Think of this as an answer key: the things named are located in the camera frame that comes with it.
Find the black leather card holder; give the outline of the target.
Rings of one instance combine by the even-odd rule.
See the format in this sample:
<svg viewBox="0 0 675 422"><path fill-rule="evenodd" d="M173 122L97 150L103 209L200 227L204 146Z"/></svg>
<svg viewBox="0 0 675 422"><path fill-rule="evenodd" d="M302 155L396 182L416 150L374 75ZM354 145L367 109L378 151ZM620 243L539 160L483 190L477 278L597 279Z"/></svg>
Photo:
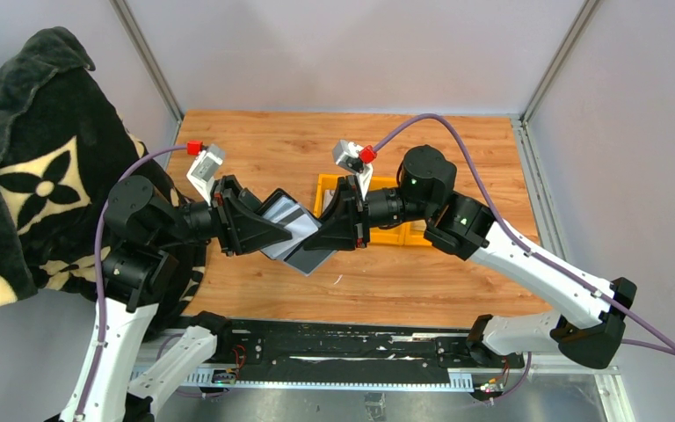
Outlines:
<svg viewBox="0 0 675 422"><path fill-rule="evenodd" d="M290 240L266 246L260 252L270 260L280 261L297 272L309 276L336 250L307 251L303 246L306 239L315 234L321 223L300 202L283 189L276 189L262 204L261 216L291 234Z"/></svg>

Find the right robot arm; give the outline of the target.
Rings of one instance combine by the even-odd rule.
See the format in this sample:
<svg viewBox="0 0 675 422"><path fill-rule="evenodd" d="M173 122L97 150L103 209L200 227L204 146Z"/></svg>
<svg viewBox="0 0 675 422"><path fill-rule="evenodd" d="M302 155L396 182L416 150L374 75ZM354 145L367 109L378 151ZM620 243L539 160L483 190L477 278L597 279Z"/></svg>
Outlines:
<svg viewBox="0 0 675 422"><path fill-rule="evenodd" d="M513 353L559 353L584 367L608 367L636 285L585 273L531 242L490 206L457 193L456 174L439 150L424 145L404 155L395 187L364 192L356 177L342 177L320 228L303 246L354 251L369 244L373 228L424 221L424 237L435 249L503 274L550 306L529 316L479 316L465 342L472 363L488 367Z"/></svg>

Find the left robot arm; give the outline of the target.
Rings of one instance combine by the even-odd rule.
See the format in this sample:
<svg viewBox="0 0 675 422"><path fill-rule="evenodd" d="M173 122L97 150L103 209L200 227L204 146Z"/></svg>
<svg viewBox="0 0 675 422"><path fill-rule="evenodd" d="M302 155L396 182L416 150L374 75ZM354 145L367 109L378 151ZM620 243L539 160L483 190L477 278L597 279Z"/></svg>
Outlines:
<svg viewBox="0 0 675 422"><path fill-rule="evenodd" d="M214 185L212 203L172 206L142 176L110 191L103 223L120 238L98 264L96 339L89 345L74 393L60 421L152 421L183 381L207 360L234 361L245 349L232 323L203 312L142 375L132 372L143 338L178 267L174 245L206 245L218 238L228 255L243 255L287 241L290 232L266 220L236 179Z"/></svg>

